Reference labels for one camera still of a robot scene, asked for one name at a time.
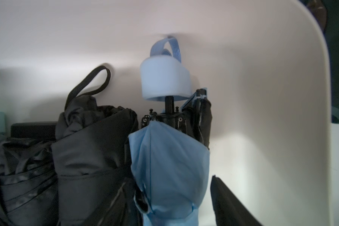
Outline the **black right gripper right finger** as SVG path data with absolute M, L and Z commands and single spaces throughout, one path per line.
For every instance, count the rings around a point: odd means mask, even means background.
M 220 178 L 212 177 L 210 191 L 216 225 L 261 226 Z

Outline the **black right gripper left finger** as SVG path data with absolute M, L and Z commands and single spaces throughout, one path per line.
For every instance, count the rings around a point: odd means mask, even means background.
M 107 196 L 83 226 L 134 226 L 136 205 L 134 181 L 125 180 L 115 192 Z

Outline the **black umbrella front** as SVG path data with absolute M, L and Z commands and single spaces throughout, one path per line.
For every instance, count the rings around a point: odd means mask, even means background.
M 98 106 L 95 99 L 110 79 L 111 71 L 105 66 L 91 71 L 69 93 L 56 124 L 51 149 L 61 226 L 82 226 L 123 181 L 134 181 L 128 136 L 138 130 L 137 114 L 121 106 Z M 142 224 L 136 208 L 135 226 Z

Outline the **black umbrella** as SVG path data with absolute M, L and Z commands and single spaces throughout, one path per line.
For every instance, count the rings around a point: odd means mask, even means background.
M 16 123 L 0 134 L 0 226 L 55 226 L 54 122 Z
M 91 71 L 69 93 L 56 124 L 51 149 L 61 226 L 82 226 L 123 181 L 134 181 L 128 136 L 138 130 L 137 114 L 121 106 L 98 106 L 95 99 L 110 79 L 111 71 L 105 66 Z M 136 208 L 135 226 L 142 224 Z

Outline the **light blue umbrella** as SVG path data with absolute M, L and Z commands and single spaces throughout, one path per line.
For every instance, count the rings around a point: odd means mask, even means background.
M 173 36 L 157 41 L 140 66 L 142 96 L 163 102 L 129 135 L 134 200 L 145 226 L 197 226 L 210 168 L 211 103 L 207 89 L 192 91 Z

